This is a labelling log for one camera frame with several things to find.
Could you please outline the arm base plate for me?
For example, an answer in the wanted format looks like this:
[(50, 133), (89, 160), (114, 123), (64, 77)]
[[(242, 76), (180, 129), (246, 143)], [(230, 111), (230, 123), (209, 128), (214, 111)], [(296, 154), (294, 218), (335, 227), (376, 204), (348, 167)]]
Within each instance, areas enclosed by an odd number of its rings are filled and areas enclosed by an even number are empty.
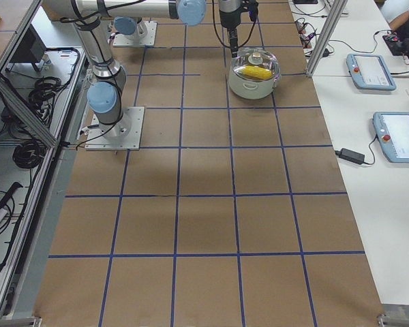
[(127, 107), (123, 109), (122, 119), (107, 133), (110, 126), (99, 123), (96, 114), (92, 124), (98, 127), (90, 129), (89, 141), (84, 143), (88, 151), (138, 151), (142, 135), (145, 107)]
[(117, 34), (112, 45), (117, 48), (144, 48), (155, 44), (157, 22), (154, 20), (138, 23), (136, 30), (131, 35)]

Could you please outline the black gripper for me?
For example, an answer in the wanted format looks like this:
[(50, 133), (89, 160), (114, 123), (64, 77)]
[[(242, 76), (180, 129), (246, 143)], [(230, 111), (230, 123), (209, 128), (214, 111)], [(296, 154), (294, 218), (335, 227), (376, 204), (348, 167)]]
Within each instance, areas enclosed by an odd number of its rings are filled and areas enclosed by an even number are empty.
[(238, 56), (238, 34), (236, 28), (241, 24), (241, 0), (219, 0), (219, 19), (227, 29), (231, 59)]

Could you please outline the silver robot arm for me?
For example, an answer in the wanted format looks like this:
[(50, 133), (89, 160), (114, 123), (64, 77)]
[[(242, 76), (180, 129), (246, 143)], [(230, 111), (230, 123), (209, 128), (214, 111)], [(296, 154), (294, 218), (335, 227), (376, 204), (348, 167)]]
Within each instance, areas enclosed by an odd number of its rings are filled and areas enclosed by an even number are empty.
[(126, 36), (130, 40), (141, 40), (148, 31), (142, 18), (118, 16), (114, 19), (114, 28), (116, 32)]
[(113, 56), (102, 19), (114, 20), (115, 29), (133, 36), (145, 25), (145, 16), (196, 26), (205, 17), (205, 1), (43, 1), (43, 5), (59, 22), (74, 26), (92, 65), (95, 82), (87, 91), (87, 103), (99, 123), (95, 142), (125, 148), (128, 138), (140, 138), (142, 121), (136, 113), (144, 109), (122, 104), (126, 72)]

